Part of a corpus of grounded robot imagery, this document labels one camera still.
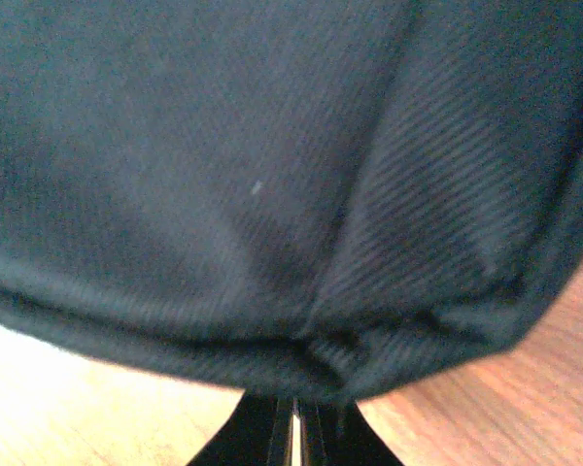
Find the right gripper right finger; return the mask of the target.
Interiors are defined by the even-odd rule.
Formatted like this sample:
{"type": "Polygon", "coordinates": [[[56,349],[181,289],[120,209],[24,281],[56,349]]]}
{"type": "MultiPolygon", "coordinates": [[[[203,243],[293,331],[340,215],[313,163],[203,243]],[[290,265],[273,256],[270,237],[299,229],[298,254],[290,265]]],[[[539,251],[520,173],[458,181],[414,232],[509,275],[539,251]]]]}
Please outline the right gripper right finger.
{"type": "Polygon", "coordinates": [[[402,466],[356,404],[299,402],[302,466],[402,466]]]}

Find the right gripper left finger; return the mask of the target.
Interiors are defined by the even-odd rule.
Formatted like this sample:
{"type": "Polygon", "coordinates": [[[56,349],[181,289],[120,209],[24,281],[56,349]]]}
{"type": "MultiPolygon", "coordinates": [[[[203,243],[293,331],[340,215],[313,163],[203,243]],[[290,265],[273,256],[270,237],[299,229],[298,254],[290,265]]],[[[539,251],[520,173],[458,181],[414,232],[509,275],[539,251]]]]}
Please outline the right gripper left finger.
{"type": "Polygon", "coordinates": [[[290,466],[293,401],[244,394],[187,466],[290,466]]]}

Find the black student backpack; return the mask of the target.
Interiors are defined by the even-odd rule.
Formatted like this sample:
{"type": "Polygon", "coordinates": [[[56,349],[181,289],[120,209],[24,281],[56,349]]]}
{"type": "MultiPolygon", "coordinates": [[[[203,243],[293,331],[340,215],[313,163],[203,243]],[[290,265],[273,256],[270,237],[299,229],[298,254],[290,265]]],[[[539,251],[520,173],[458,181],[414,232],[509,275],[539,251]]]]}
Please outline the black student backpack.
{"type": "Polygon", "coordinates": [[[322,402],[583,258],[583,1],[0,1],[0,325],[322,402]]]}

